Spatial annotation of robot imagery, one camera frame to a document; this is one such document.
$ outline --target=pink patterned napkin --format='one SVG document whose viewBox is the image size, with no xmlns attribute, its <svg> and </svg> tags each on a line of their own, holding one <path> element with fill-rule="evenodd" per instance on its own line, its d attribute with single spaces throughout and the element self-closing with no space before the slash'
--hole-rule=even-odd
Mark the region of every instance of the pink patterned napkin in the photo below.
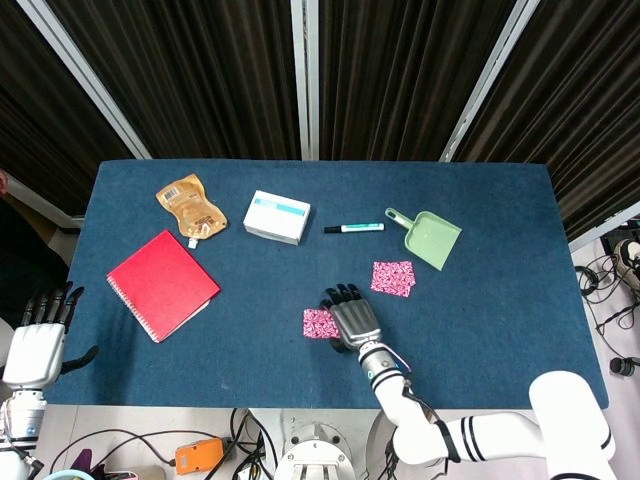
<svg viewBox="0 0 640 480">
<path fill-rule="evenodd" d="M 373 262 L 371 290 L 408 297 L 415 284 L 411 262 Z"/>
<path fill-rule="evenodd" d="M 307 308 L 303 313 L 302 333 L 308 338 L 340 338 L 331 313 L 314 308 Z"/>
</svg>

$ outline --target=table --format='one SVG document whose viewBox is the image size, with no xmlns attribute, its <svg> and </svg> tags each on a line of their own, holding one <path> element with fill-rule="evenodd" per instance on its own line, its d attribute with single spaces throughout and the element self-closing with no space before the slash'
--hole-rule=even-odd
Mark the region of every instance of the table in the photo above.
<svg viewBox="0 0 640 480">
<path fill-rule="evenodd" d="M 155 193 L 190 173 L 229 227 L 194 257 L 219 282 L 211 304 L 153 343 L 105 276 L 177 223 Z M 256 189 L 309 202 L 299 246 L 246 233 Z M 429 210 L 463 231 L 442 272 L 408 253 L 386 207 Z M 385 221 L 385 232 L 322 227 Z M 374 261 L 411 260 L 406 299 L 372 292 Z M 361 287 L 384 340 L 436 408 L 529 408 L 539 374 L 574 371 L 608 404 L 558 207 L 544 166 L 429 162 L 113 161 L 101 165 L 69 278 L 86 291 L 65 358 L 101 352 L 61 378 L 54 403 L 375 408 L 354 355 L 302 336 L 302 311 L 338 282 Z"/>
</svg>

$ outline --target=orange power strip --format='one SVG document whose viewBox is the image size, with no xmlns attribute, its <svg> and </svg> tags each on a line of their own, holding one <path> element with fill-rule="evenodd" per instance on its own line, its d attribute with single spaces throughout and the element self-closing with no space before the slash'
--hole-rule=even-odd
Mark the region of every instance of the orange power strip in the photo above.
<svg viewBox="0 0 640 480">
<path fill-rule="evenodd" d="M 224 455 L 221 438 L 210 438 L 179 447 L 176 450 L 176 472 L 178 475 L 203 472 L 213 469 Z"/>
</svg>

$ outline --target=blue stripe on box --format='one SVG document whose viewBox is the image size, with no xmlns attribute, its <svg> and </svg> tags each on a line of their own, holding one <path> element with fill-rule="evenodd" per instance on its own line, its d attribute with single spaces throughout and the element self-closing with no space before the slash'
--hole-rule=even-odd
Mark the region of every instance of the blue stripe on box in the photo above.
<svg viewBox="0 0 640 480">
<path fill-rule="evenodd" d="M 293 213 L 294 215 L 300 215 L 304 217 L 304 210 L 300 208 L 292 207 L 290 205 L 284 205 L 283 203 L 272 202 L 271 200 L 265 200 L 264 198 L 256 198 L 253 202 L 256 205 L 261 205 L 267 208 L 275 208 L 276 210 L 281 210 L 287 213 Z"/>
</svg>

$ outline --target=marker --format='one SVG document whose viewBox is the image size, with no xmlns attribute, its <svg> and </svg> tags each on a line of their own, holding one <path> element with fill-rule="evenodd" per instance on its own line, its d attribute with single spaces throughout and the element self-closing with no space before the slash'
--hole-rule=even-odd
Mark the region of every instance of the marker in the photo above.
<svg viewBox="0 0 640 480">
<path fill-rule="evenodd" d="M 384 223 L 354 223 L 352 225 L 324 227 L 324 233 L 381 232 L 383 230 Z"/>
</svg>

